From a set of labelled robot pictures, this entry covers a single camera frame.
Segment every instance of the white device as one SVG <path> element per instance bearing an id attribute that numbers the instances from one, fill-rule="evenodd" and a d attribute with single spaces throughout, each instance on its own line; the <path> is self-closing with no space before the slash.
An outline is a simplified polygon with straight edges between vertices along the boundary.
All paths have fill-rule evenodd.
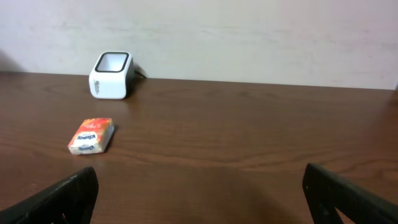
<path id="1" fill-rule="evenodd" d="M 99 99 L 123 99 L 126 97 L 127 72 L 133 69 L 129 52 L 105 52 L 88 77 L 91 94 Z"/>

